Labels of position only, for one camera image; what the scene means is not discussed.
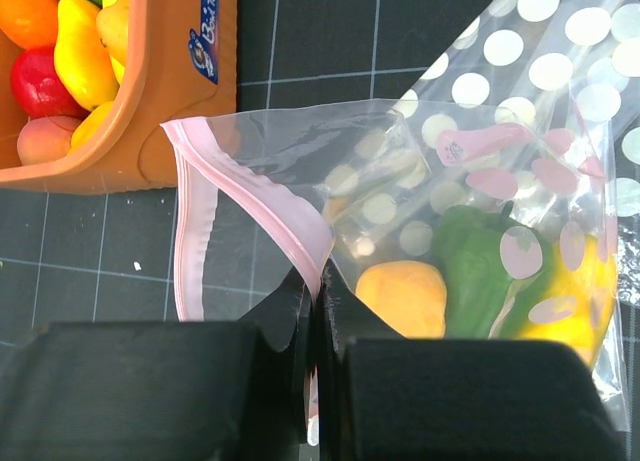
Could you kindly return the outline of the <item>pink polka dot zip bag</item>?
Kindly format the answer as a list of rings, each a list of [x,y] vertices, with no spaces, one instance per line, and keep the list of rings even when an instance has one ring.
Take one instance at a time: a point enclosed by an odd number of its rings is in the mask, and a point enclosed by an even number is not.
[[[205,287],[222,248],[249,240],[247,231],[220,230],[222,198],[259,232],[256,262],[284,262],[312,296],[319,295],[328,264],[355,297],[358,279],[372,266],[418,261],[438,269],[431,259],[434,231],[445,211],[459,205],[494,213],[512,201],[511,217],[552,249],[558,245],[568,269],[580,267],[587,236],[598,239],[600,256],[612,256],[617,268],[617,206],[606,182],[615,174],[612,153],[599,156],[589,138],[564,129],[496,124],[439,102],[429,102],[427,112],[450,113],[458,126],[442,129],[428,146],[396,105],[375,99],[166,122],[178,179],[179,318],[212,315]],[[616,289],[589,369],[614,425],[627,429],[619,310]]]

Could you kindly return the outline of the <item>yellow toy lemon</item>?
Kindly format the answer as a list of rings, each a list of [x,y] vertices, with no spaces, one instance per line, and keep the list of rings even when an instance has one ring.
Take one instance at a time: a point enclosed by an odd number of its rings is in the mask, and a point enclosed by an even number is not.
[[[434,266],[418,261],[385,262],[358,279],[356,297],[406,338],[442,338],[447,288]]]

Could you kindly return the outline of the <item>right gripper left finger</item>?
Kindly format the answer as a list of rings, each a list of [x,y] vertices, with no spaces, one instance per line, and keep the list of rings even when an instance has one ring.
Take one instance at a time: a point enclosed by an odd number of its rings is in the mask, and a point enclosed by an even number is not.
[[[290,271],[236,321],[53,323],[1,370],[5,460],[294,460],[312,298]]]

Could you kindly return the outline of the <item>yellow toy mango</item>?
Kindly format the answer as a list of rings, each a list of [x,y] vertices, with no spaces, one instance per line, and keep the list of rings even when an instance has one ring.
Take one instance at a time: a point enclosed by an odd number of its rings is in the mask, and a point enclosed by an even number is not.
[[[96,28],[99,8],[88,0],[60,0],[54,67],[64,87],[85,110],[115,99],[119,83]]]
[[[558,245],[553,254],[557,267],[551,283],[513,337],[564,343],[593,367],[616,304],[616,262],[612,256],[600,256],[593,236],[586,237],[582,263],[575,271],[566,267]]]

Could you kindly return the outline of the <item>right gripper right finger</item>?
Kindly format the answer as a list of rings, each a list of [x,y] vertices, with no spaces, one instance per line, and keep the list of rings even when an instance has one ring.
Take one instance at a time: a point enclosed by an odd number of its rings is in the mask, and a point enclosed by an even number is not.
[[[314,309],[324,460],[621,460],[591,374],[546,341],[405,339],[328,264]]]

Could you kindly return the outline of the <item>green toy bell pepper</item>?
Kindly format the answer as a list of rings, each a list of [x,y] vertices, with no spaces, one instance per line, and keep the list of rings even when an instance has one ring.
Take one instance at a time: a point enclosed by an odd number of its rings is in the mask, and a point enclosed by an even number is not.
[[[555,261],[549,241],[511,217],[473,206],[445,211],[434,231],[431,259],[447,289],[447,338],[508,339],[544,298]]]

